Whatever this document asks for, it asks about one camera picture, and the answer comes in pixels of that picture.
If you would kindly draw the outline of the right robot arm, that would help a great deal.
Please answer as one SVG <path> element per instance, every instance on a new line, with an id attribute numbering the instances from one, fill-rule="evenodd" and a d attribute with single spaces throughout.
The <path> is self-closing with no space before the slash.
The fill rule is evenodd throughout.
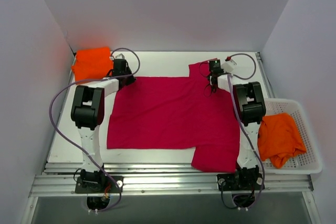
<path id="1" fill-rule="evenodd" d="M 266 105 L 261 84 L 251 82 L 257 71 L 253 62 L 253 71 L 246 77 L 233 73 L 237 63 L 233 56 L 225 59 L 224 63 L 217 58 L 206 61 L 209 74 L 206 78 L 211 93 L 218 90 L 227 91 L 233 104 L 234 116 L 239 124 L 242 136 L 239 140 L 238 167 L 243 169 L 258 169 L 261 178 L 265 177 L 265 168 L 257 146 L 258 132 L 263 117 L 266 115 Z"/>

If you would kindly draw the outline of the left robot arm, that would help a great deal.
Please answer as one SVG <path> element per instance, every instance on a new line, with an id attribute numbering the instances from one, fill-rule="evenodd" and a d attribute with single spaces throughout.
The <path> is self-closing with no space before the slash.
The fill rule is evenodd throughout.
<path id="1" fill-rule="evenodd" d="M 71 108 L 71 120 L 78 129 L 83 154 L 80 178 L 94 192 L 105 188 L 102 172 L 99 129 L 105 118 L 105 98 L 135 82 L 135 77 L 124 58 L 113 61 L 113 68 L 101 80 L 91 80 L 76 86 Z"/>

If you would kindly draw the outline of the crimson red t-shirt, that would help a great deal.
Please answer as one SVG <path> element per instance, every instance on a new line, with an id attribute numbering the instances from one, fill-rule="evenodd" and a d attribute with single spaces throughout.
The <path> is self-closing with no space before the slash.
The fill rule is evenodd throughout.
<path id="1" fill-rule="evenodd" d="M 139 77 L 116 93 L 108 149 L 194 149 L 192 166 L 232 173 L 240 129 L 228 91 L 210 92 L 205 63 L 187 77 Z"/>

